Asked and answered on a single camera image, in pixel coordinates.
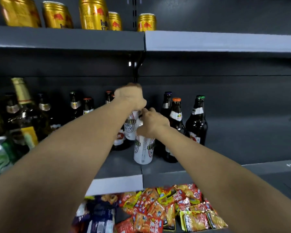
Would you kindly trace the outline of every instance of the forearm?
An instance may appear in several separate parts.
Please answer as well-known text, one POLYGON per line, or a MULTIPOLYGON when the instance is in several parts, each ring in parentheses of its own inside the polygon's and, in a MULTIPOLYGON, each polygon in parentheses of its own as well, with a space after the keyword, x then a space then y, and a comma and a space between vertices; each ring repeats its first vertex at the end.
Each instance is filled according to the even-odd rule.
POLYGON ((233 232, 291 228, 291 200, 258 176, 173 128, 162 129, 158 140, 175 155, 233 232))
POLYGON ((0 214, 0 232, 68 232, 131 110, 114 99, 52 133, 2 174, 0 209, 8 211, 0 214))

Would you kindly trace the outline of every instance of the fist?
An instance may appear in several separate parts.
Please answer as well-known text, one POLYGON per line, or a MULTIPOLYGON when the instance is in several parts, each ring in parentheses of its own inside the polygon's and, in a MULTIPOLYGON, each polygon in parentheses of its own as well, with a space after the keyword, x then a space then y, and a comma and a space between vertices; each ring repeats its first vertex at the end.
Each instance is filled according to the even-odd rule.
POLYGON ((133 106, 132 110, 141 110, 146 106, 146 100, 143 98, 140 84, 129 83, 126 86, 118 88, 114 92, 115 98, 129 101, 133 106))
POLYGON ((169 127, 168 118, 156 112, 154 108, 150 108, 149 111, 144 108, 141 113, 140 119, 143 120, 143 125, 137 129, 138 135, 157 139, 159 130, 166 126, 169 127))

